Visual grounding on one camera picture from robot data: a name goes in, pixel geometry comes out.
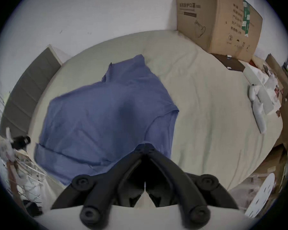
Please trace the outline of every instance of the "black object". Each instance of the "black object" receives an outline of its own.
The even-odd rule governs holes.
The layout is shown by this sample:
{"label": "black object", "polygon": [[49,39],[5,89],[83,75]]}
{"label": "black object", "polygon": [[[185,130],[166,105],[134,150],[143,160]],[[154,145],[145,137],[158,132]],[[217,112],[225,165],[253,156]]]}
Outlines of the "black object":
{"label": "black object", "polygon": [[26,146],[30,144],[31,139],[29,136],[17,136],[13,138],[13,143],[11,143],[12,148],[15,148],[16,150],[26,150]]}
{"label": "black object", "polygon": [[230,67],[231,71],[244,71],[245,66],[235,58],[227,58],[227,56],[212,54],[216,57],[226,68]]}
{"label": "black object", "polygon": [[23,200],[22,202],[27,210],[27,213],[31,217],[37,217],[43,213],[35,202],[29,201],[29,200]]}
{"label": "black object", "polygon": [[89,228],[103,228],[111,205],[134,207],[146,191],[156,207],[178,204],[185,227],[199,229],[210,219],[208,205],[238,209],[212,175],[184,173],[152,144],[140,144],[107,173],[76,176],[52,209],[83,205],[80,219]]}

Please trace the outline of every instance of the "bed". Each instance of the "bed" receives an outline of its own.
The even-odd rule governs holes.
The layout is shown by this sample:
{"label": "bed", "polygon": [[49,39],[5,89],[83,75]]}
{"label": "bed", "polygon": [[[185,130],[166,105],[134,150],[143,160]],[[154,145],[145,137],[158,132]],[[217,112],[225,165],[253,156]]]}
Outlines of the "bed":
{"label": "bed", "polygon": [[243,73],[228,70],[179,32],[167,30],[105,41],[68,60],[35,108],[28,132],[29,157],[34,161],[47,107],[54,97],[100,81],[110,62],[138,54],[145,57],[180,110],[171,159],[185,172],[215,175],[228,190],[247,178],[280,136],[281,117],[276,113],[264,116],[267,132],[260,134],[248,98],[250,83]]}

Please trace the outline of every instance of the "white plastic bag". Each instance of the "white plastic bag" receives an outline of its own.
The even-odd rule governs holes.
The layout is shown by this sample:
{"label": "white plastic bag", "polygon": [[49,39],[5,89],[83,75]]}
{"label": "white plastic bag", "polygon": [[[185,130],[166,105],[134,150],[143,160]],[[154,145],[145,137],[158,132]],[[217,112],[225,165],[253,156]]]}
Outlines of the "white plastic bag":
{"label": "white plastic bag", "polygon": [[260,85],[252,85],[248,89],[248,97],[253,102],[256,98],[256,95],[258,94],[261,86]]}
{"label": "white plastic bag", "polygon": [[265,134],[267,131],[266,122],[264,120],[264,117],[262,116],[263,110],[264,105],[262,103],[257,100],[253,102],[253,113],[261,134]]}

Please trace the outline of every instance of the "wrinkled bedding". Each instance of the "wrinkled bedding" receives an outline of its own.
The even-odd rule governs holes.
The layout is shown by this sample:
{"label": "wrinkled bedding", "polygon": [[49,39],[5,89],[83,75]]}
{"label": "wrinkled bedding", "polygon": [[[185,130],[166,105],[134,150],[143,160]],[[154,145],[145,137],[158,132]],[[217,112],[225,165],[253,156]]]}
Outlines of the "wrinkled bedding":
{"label": "wrinkled bedding", "polygon": [[185,172],[213,174],[231,189],[247,178],[268,155],[282,130],[276,113],[264,116],[260,134],[250,86],[242,72],[229,71],[213,55],[177,31],[149,31],[115,38],[67,61],[44,91],[31,120],[27,147],[34,159],[49,102],[81,86],[98,82],[116,63],[142,54],[180,110],[171,159]]}

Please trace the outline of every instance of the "white wall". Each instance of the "white wall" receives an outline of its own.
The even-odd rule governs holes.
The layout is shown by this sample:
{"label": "white wall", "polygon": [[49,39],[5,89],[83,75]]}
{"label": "white wall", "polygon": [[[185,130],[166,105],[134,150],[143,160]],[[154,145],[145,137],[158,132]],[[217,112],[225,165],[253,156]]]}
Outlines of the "white wall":
{"label": "white wall", "polygon": [[[271,52],[283,64],[288,55],[284,26],[265,0],[247,1],[264,19],[259,51]],[[175,0],[24,0],[0,36],[0,97],[7,100],[48,44],[74,56],[118,36],[163,29],[176,29]]]}

